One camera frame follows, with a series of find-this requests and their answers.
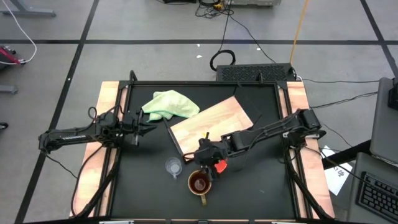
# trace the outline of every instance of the table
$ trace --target table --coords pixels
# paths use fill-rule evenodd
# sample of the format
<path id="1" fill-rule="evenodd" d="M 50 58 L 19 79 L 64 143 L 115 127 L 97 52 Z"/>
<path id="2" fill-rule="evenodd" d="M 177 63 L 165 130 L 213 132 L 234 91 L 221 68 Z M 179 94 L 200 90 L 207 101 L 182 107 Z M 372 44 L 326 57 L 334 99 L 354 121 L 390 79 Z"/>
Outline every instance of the table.
<path id="1" fill-rule="evenodd" d="M 104 113 L 109 108 L 112 108 L 116 102 L 116 95 L 118 94 L 118 86 L 119 82 L 103 82 L 101 86 L 101 90 L 99 93 L 99 98 L 97 102 L 97 111 L 98 114 Z M 305 109 L 308 108 L 307 96 L 305 93 L 304 85 L 302 82 L 287 82 L 287 88 L 290 99 L 290 106 L 292 111 L 295 111 L 298 108 Z M 126 100 L 127 90 L 124 90 L 121 93 L 121 102 L 120 105 L 124 105 Z M 283 94 L 283 90 L 279 90 L 280 95 L 280 103 L 282 106 L 282 113 L 284 116 L 288 115 L 287 107 L 285 104 L 285 98 Z M 307 145 L 311 149 L 318 149 L 318 143 L 315 139 L 307 139 Z M 93 142 L 87 144 L 85 155 L 83 161 L 90 156 L 98 147 L 100 147 L 100 143 Z M 110 170 L 113 164 L 113 158 L 116 155 L 116 149 L 112 149 L 110 155 L 110 162 L 108 164 L 108 171 Z M 325 173 L 323 171 L 322 159 L 319 154 L 312 152 L 310 150 L 303 149 L 300 151 L 300 155 L 302 158 L 303 164 L 303 172 L 307 183 L 307 188 L 315 197 L 317 202 L 322 206 L 322 208 L 329 214 L 334 217 L 333 207 L 330 200 L 330 194 L 325 178 Z M 95 156 L 93 156 L 90 161 L 87 162 L 86 167 L 83 169 L 80 177 L 80 181 L 78 183 L 78 189 L 73 199 L 73 204 L 75 211 L 78 213 L 81 211 L 87 202 L 90 201 L 93 194 L 96 192 L 99 183 L 101 174 L 104 167 L 104 159 L 105 159 L 105 149 L 100 150 Z M 294 160 L 293 165 L 295 169 L 297 169 L 296 161 Z M 300 215 L 303 218 L 306 218 L 305 212 L 305 202 L 303 199 L 303 195 L 300 189 L 296 186 L 297 197 L 298 197 L 298 207 L 300 209 Z M 108 199 L 109 199 L 109 186 L 103 194 L 103 198 L 101 201 L 101 207 L 99 210 L 99 215 L 106 215 L 106 210 L 108 207 Z M 316 213 L 312 211 L 312 215 L 314 218 L 317 217 Z"/>

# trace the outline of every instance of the paper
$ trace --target paper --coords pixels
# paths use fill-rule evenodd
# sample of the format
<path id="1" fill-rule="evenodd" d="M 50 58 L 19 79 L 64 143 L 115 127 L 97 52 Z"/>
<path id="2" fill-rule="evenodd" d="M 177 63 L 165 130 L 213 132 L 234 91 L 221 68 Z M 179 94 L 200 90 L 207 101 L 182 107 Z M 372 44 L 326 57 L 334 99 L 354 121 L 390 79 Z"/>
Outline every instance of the paper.
<path id="1" fill-rule="evenodd" d="M 330 150 L 328 146 L 325 146 L 322 152 L 327 157 L 335 153 L 334 151 Z M 348 163 L 341 164 L 340 166 L 344 167 L 350 172 L 353 169 L 353 167 L 351 167 Z M 328 182 L 329 190 L 337 196 L 338 192 L 343 187 L 343 184 L 346 182 L 349 173 L 347 173 L 347 171 L 345 171 L 341 167 L 333 167 L 325 170 L 325 175 L 326 181 Z"/>

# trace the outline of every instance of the mug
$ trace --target mug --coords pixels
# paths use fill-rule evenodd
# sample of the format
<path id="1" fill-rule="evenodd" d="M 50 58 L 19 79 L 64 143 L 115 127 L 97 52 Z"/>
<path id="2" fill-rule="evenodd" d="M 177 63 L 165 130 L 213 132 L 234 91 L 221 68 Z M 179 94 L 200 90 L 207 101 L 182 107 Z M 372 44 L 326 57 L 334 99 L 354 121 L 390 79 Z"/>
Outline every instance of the mug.
<path id="1" fill-rule="evenodd" d="M 201 170 L 193 171 L 188 178 L 188 187 L 193 194 L 201 197 L 201 203 L 205 206 L 207 204 L 205 194 L 211 189 L 209 176 Z"/>

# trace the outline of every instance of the black keyboard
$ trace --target black keyboard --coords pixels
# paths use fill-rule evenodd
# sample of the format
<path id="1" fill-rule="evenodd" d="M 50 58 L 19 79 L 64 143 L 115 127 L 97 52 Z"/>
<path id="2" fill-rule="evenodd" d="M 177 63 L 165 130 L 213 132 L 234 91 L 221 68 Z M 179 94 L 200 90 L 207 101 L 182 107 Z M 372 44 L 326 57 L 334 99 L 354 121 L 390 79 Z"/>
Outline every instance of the black keyboard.
<path id="1" fill-rule="evenodd" d="M 398 223 L 398 186 L 363 172 L 356 203 L 394 223 Z"/>

